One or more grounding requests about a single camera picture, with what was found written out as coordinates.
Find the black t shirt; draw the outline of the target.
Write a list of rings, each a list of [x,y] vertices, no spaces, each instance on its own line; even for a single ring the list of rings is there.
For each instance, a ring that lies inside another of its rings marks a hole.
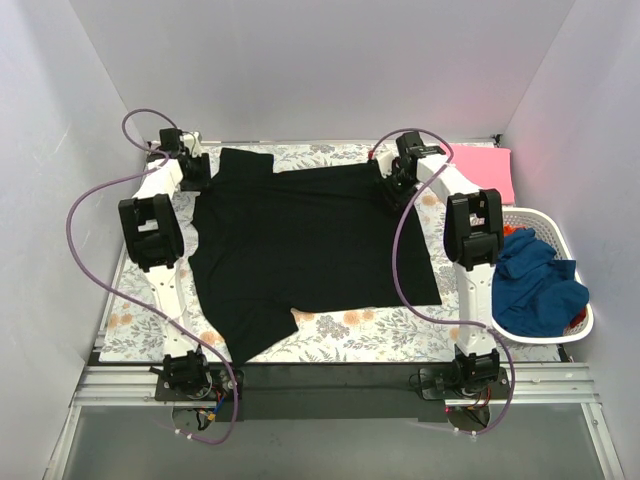
[[[189,264],[207,321],[242,365],[297,331],[291,315],[441,301],[418,215],[401,213],[364,163],[274,172],[269,154],[225,148],[197,197]]]

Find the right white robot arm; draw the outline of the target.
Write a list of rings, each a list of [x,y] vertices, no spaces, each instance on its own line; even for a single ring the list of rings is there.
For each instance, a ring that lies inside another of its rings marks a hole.
[[[443,246],[453,264],[459,299],[458,336],[454,358],[422,368],[417,385],[425,399],[447,393],[464,397],[489,396],[500,376],[498,335],[493,329],[492,280],[504,246],[500,193],[483,189],[454,164],[455,152],[444,139],[427,146],[425,129],[392,131],[396,153],[379,153],[380,142],[369,150],[369,162],[380,170],[384,198],[402,212],[394,234],[391,267],[394,287],[402,289],[398,254],[402,230],[411,208],[430,189],[445,206]]]

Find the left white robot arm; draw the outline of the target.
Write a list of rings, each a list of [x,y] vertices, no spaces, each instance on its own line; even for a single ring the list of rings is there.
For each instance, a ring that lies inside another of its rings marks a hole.
[[[161,387],[203,400],[211,394],[213,377],[202,347],[184,334],[190,328],[180,274],[185,243],[172,199],[211,178],[209,156],[196,133],[170,127],[159,136],[159,151],[149,155],[149,174],[132,198],[119,202],[118,212],[129,258],[151,287],[154,308],[165,315],[162,367],[152,372]]]

